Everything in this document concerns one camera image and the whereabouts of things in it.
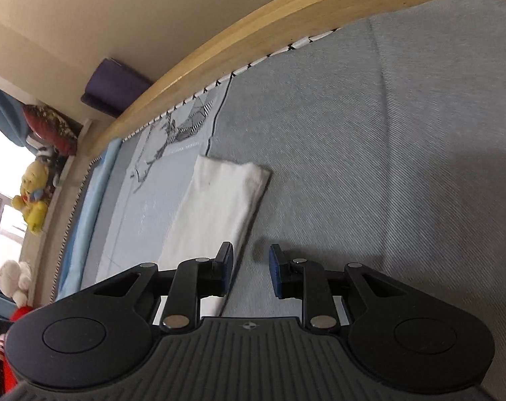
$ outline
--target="red fabric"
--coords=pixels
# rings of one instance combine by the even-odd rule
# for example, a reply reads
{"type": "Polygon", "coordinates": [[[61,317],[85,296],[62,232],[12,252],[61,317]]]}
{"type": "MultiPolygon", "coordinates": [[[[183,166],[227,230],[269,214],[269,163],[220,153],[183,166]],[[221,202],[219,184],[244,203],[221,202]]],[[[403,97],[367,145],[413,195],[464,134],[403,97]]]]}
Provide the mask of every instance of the red fabric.
{"type": "Polygon", "coordinates": [[[76,136],[67,122],[48,106],[24,105],[22,112],[28,126],[51,143],[63,156],[76,154],[76,136]]]}
{"type": "MultiPolygon", "coordinates": [[[[10,321],[17,321],[31,310],[34,310],[34,308],[30,306],[20,307],[13,313],[10,321]]],[[[15,386],[17,386],[17,379],[13,375],[10,365],[8,365],[8,360],[4,359],[4,393],[8,393],[8,391],[12,390],[15,386]]]]}

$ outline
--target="yellow plush toy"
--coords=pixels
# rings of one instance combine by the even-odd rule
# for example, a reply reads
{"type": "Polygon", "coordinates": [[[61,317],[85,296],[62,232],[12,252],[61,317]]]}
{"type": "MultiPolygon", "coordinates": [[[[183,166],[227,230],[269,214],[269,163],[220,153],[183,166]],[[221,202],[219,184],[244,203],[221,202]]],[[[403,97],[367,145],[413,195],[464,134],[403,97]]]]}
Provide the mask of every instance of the yellow plush toy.
{"type": "Polygon", "coordinates": [[[21,195],[12,199],[12,206],[22,212],[22,217],[33,234],[41,232],[45,215],[49,209],[46,192],[49,169],[41,161],[32,162],[21,179],[21,195]]]}

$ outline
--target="blue curtain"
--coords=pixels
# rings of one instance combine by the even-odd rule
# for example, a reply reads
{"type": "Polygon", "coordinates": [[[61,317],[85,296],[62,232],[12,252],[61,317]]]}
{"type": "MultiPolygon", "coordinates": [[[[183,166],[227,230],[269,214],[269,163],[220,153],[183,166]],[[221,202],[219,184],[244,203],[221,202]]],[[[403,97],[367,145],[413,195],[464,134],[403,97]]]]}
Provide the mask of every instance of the blue curtain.
{"type": "Polygon", "coordinates": [[[0,90],[0,131],[17,146],[24,146],[36,153],[35,148],[26,143],[30,127],[22,113],[22,103],[0,90]]]}

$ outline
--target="folded white cloth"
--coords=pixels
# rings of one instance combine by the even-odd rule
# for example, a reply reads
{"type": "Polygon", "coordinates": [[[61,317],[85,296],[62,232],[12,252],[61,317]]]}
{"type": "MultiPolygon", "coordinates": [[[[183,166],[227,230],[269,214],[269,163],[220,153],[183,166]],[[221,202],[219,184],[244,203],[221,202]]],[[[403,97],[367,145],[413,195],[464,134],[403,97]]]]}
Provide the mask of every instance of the folded white cloth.
{"type": "MultiPolygon", "coordinates": [[[[270,172],[255,164],[234,164],[199,156],[188,190],[169,229],[158,268],[175,269],[182,261],[214,258],[224,241],[230,241],[234,258],[270,172]]],[[[223,299],[201,300],[201,315],[218,315],[223,299]]],[[[157,316],[161,315],[161,305],[157,316]]]]}

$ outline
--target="black line drawing print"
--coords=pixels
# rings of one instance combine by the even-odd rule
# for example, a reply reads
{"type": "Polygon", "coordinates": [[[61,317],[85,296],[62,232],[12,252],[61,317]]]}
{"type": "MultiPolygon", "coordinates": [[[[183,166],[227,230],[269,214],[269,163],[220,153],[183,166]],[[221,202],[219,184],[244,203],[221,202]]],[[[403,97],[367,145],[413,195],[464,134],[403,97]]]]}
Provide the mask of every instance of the black line drawing print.
{"type": "MultiPolygon", "coordinates": [[[[147,169],[140,174],[138,171],[139,167],[139,161],[141,159],[138,158],[138,161],[136,162],[135,171],[131,174],[131,178],[135,177],[137,178],[137,182],[139,183],[139,186],[134,190],[134,193],[136,193],[143,185],[145,180],[147,179],[149,172],[151,170],[152,165],[158,161],[162,156],[164,155],[164,151],[166,148],[171,145],[172,143],[178,143],[182,142],[195,134],[197,134],[200,130],[200,128],[203,126],[203,123],[206,120],[206,117],[208,116],[208,113],[210,112],[212,105],[214,104],[214,100],[211,100],[207,103],[203,103],[203,100],[201,98],[195,98],[193,102],[193,106],[191,108],[190,114],[188,117],[182,122],[179,126],[176,125],[175,119],[173,119],[173,112],[168,113],[164,117],[164,123],[160,127],[160,130],[166,131],[166,141],[164,144],[158,148],[153,158],[149,161],[145,161],[147,164],[147,169]]],[[[147,140],[149,140],[149,136],[151,135],[152,127],[149,130],[149,135],[147,137],[147,140]]]]}

